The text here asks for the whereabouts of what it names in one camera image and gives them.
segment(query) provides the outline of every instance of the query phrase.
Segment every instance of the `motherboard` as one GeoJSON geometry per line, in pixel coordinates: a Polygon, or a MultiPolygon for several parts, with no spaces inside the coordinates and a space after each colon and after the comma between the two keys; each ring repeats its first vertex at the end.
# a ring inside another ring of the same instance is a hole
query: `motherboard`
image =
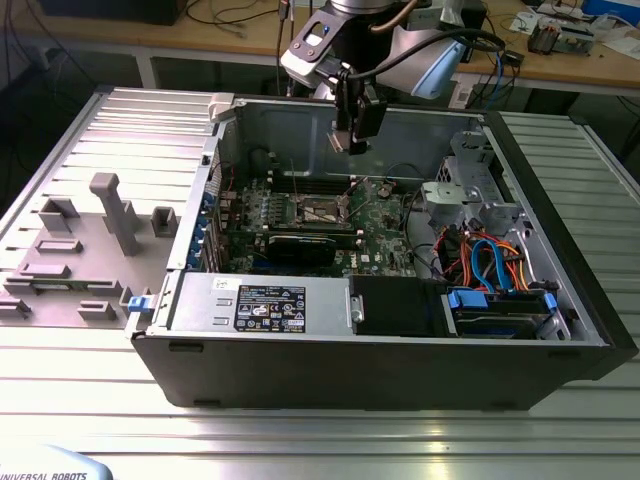
{"type": "Polygon", "coordinates": [[[402,224],[411,192],[368,177],[252,179],[220,195],[214,242],[228,273],[415,276],[402,224]]]}

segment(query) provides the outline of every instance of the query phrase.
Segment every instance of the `wooden desk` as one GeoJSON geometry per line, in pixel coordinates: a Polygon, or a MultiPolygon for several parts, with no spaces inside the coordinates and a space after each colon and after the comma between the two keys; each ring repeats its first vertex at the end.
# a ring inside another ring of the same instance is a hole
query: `wooden desk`
{"type": "MultiPolygon", "coordinates": [[[[565,90],[582,93],[640,96],[640,61],[596,44],[589,56],[556,53],[537,55],[527,50],[528,35],[508,30],[513,16],[525,9],[519,0],[487,0],[489,18],[507,48],[525,55],[516,85],[528,88],[565,90]]],[[[485,30],[490,30],[485,21],[485,30]]],[[[460,64],[454,79],[458,86],[451,106],[464,108],[471,89],[494,66],[482,52],[468,64],[460,64]]]]}
{"type": "MultiPolygon", "coordinates": [[[[36,0],[30,0],[41,14],[36,0]]],[[[52,47],[53,42],[43,35],[28,11],[14,9],[14,24],[23,42],[39,47],[52,47]]],[[[527,52],[527,36],[511,32],[501,26],[511,24],[510,15],[524,9],[519,0],[488,0],[490,17],[498,35],[509,44],[508,48],[525,54],[520,77],[516,85],[529,88],[568,90],[585,93],[640,96],[640,62],[597,45],[591,56],[570,54],[550,56],[527,52]]],[[[216,0],[218,9],[237,6],[235,0],[216,0]]],[[[247,10],[226,14],[228,19],[250,16],[276,8],[277,0],[261,0],[247,10]]],[[[198,18],[211,19],[208,0],[202,0],[192,12],[198,18]]],[[[307,8],[299,7],[296,25],[307,19],[307,8]]],[[[133,55],[145,88],[157,88],[152,58],[186,58],[193,60],[254,63],[275,65],[277,16],[259,17],[246,22],[246,38],[224,32],[211,25],[203,25],[183,16],[171,27],[133,22],[90,20],[41,16],[45,25],[71,49],[124,53],[133,55]]],[[[288,34],[282,42],[288,44],[288,34]]],[[[476,53],[469,64],[461,64],[454,76],[458,82],[451,106],[464,107],[470,89],[493,71],[493,65],[483,53],[476,53]]]]}

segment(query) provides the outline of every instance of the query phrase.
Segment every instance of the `power supply label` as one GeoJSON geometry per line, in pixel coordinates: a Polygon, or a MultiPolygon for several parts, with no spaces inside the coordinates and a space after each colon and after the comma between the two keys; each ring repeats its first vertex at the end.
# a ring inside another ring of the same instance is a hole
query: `power supply label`
{"type": "Polygon", "coordinates": [[[304,287],[242,285],[234,327],[239,332],[304,333],[306,303],[304,287]]]}

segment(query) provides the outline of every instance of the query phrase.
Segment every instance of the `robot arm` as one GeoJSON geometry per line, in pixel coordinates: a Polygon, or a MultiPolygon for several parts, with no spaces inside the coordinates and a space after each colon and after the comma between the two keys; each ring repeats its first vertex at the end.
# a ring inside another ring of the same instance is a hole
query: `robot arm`
{"type": "Polygon", "coordinates": [[[282,56],[292,78],[309,88],[327,85],[335,96],[337,116],[329,139],[337,152],[364,153],[366,139],[378,134],[386,102],[376,85],[436,98],[470,42],[484,51],[504,49],[495,35],[464,28],[463,0],[444,0],[432,28],[403,28],[419,3],[330,0],[282,56]],[[478,38],[492,45],[477,43],[478,38]]]}

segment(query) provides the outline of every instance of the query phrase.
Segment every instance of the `circuit board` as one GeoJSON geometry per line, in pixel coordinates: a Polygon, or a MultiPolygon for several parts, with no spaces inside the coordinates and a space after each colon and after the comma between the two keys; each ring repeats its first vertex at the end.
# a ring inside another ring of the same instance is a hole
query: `circuit board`
{"type": "Polygon", "coordinates": [[[228,244],[229,273],[342,277],[350,274],[415,276],[413,254],[400,229],[406,195],[382,181],[360,180],[350,195],[273,192],[253,180],[226,192],[219,216],[228,244]],[[330,241],[330,265],[274,265],[265,252],[270,237],[303,235],[330,241]]]}

